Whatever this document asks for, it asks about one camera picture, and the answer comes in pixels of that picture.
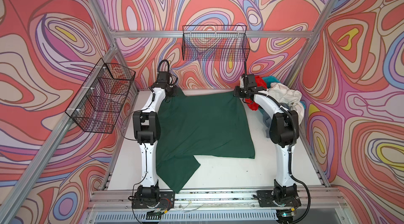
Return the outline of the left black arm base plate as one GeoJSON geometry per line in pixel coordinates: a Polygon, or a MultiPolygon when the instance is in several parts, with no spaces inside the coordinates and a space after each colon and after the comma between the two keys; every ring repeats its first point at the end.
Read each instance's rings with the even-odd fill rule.
{"type": "Polygon", "coordinates": [[[174,207],[175,193],[162,191],[158,196],[143,196],[138,192],[131,198],[132,209],[162,209],[170,210],[174,207]]]}

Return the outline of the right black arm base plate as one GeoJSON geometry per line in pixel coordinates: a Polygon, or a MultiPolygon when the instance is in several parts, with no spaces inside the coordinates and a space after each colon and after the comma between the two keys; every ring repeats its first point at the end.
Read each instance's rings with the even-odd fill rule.
{"type": "Polygon", "coordinates": [[[295,191],[258,190],[253,198],[258,200],[260,207],[298,208],[302,205],[295,191]]]}

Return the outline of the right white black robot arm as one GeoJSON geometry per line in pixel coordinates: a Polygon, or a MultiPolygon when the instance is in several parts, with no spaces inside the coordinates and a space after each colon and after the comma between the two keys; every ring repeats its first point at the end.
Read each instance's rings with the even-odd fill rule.
{"type": "Polygon", "coordinates": [[[277,206],[300,206],[296,179],[291,174],[292,154],[299,137],[297,112],[290,111],[258,86],[254,74],[242,74],[241,84],[235,87],[234,96],[255,102],[271,119],[268,135],[276,146],[277,173],[269,198],[277,206]]]}

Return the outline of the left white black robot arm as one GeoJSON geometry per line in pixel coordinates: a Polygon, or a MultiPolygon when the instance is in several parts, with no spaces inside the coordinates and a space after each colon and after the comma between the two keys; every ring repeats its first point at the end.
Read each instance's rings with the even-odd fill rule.
{"type": "Polygon", "coordinates": [[[158,111],[162,102],[174,93],[177,81],[168,71],[159,71],[157,80],[149,87],[146,105],[133,113],[134,137],[142,156],[142,178],[135,193],[136,200],[149,206],[160,201],[156,171],[157,142],[161,137],[158,111]]]}

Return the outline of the green t shirt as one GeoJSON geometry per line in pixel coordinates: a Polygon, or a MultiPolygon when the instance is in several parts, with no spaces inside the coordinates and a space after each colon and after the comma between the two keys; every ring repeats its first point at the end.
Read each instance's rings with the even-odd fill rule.
{"type": "Polygon", "coordinates": [[[156,172],[179,193],[200,167],[196,156],[255,157],[245,108],[232,92],[187,96],[179,90],[157,113],[156,172]]]}

